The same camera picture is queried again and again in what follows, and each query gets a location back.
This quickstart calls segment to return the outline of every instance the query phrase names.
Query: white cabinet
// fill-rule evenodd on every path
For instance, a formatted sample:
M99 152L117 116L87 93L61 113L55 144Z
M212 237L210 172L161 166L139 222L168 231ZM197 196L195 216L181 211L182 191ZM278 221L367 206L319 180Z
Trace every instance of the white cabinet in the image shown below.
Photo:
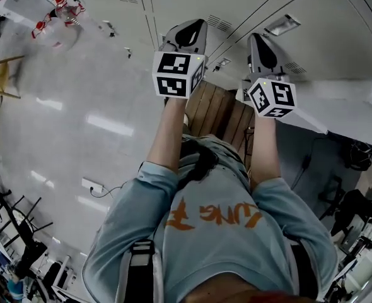
M169 29L187 20L209 25L206 55L213 53L266 0L152 0L158 41Z
M152 64L154 43L142 0L82 0L89 14L97 21L109 21L118 37L112 42L130 48L133 57Z
M264 28L284 15L301 25L280 36L269 36L288 56L290 63L284 70L292 80L372 78L372 32L349 0L293 0L250 32L234 33L239 36L236 43L211 60L209 68L225 57L231 62L220 69L220 75L245 78L248 36L252 32L267 34Z

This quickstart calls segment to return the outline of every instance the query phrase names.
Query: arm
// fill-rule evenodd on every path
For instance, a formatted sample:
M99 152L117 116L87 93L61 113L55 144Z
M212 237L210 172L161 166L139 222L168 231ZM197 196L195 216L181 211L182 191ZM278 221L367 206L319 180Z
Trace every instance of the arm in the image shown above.
M250 165L250 188L254 190L261 182L280 176L276 121L256 116Z
M178 185L186 100L170 99L147 162L117 193L83 267L84 285L96 302L115 302L123 253L148 238L170 210Z
M284 234L303 243L311 260L319 292L330 286L337 267L337 253L328 230L281 176L274 119L256 117L251 164L251 188L259 209L266 211Z
M187 100L170 98L163 111L160 126L147 161L178 172L182 144L183 116Z

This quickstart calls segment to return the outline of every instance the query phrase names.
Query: electrical outlet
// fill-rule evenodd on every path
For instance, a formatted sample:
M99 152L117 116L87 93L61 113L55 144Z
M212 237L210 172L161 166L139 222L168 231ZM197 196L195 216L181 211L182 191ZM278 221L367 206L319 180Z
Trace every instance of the electrical outlet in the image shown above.
M83 181L82 181L82 186L85 187L88 190L91 187L93 187L93 191L94 192L97 192L97 193L102 193L102 189L103 189L103 185L102 184L98 184L98 183L92 182L91 180L86 179L84 177L83 177Z

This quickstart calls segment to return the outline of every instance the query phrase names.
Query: wooden stick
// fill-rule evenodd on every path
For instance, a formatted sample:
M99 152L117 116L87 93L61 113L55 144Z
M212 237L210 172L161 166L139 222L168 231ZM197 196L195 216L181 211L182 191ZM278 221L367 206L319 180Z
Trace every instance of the wooden stick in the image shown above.
M0 64L7 63L9 61L13 61L14 59L20 59L22 57L25 57L25 55L15 56L15 57L10 57L10 58L6 58L6 59L2 59L2 60L0 60Z
M21 97L18 96L18 95L13 95L13 94L6 93L6 92L3 92L3 91L0 91L0 94L1 94L1 95L5 95L6 97L10 97L10 98L21 98Z

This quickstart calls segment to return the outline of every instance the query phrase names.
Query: black and white marker cube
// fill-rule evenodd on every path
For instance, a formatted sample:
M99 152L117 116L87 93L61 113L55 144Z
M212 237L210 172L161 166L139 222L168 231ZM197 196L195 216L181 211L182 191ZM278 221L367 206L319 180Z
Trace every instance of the black and white marker cube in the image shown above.
M259 78L248 95L259 117L282 118L297 106L295 85Z
M155 52L155 92L163 97L189 98L203 79L205 55Z

